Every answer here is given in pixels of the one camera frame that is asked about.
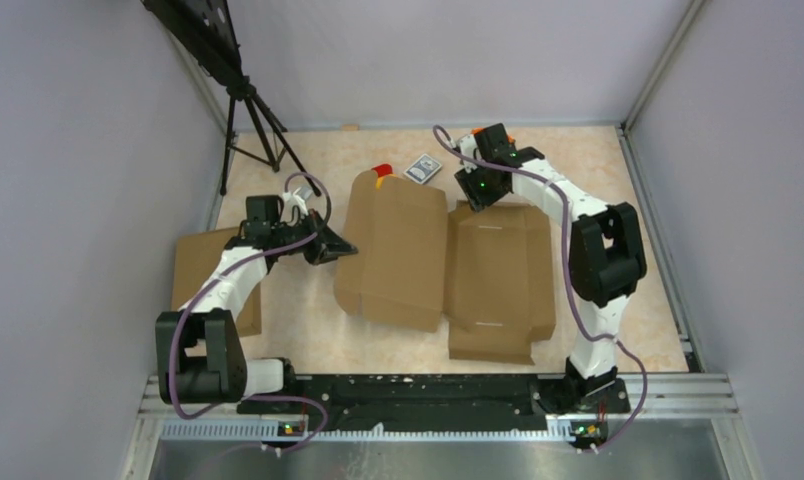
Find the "large cardboard box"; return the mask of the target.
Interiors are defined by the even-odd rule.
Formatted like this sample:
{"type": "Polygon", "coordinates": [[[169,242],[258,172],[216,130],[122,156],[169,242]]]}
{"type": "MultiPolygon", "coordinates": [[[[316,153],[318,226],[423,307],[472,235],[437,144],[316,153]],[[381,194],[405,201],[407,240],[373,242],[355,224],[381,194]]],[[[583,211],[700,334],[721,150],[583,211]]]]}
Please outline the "large cardboard box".
{"type": "Polygon", "coordinates": [[[358,248],[337,263],[340,308],[373,323],[448,331],[448,355],[516,365],[557,324],[549,218],[502,203],[474,212],[444,191],[387,179],[353,181],[342,236],[358,248]]]}

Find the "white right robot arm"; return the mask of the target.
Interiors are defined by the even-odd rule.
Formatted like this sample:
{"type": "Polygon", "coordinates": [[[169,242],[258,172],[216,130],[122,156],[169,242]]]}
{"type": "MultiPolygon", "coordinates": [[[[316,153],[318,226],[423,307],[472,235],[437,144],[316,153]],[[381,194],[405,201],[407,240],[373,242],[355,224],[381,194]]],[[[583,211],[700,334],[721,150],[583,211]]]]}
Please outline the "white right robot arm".
{"type": "Polygon", "coordinates": [[[503,124],[458,139],[439,126],[433,133],[459,158],[455,179],[473,211],[514,194],[559,223],[567,301],[579,329],[566,361],[564,397],[572,409],[592,411],[617,378],[621,319],[647,272],[636,209],[587,193],[536,148],[517,147],[503,124]]]}

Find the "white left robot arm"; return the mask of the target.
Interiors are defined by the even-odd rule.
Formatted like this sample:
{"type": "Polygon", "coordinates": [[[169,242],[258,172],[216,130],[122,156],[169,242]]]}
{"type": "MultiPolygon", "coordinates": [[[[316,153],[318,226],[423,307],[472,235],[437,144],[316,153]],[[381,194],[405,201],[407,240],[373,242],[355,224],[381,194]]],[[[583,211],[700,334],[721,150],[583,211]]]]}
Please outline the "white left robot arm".
{"type": "Polygon", "coordinates": [[[288,360],[248,359],[237,317],[280,257],[302,255],[308,264],[322,265],[358,251],[296,193],[251,196],[245,206],[245,220],[199,291],[156,320],[160,397],[175,407],[237,403],[260,394],[273,412],[292,410],[299,388],[288,379],[288,360]]]}

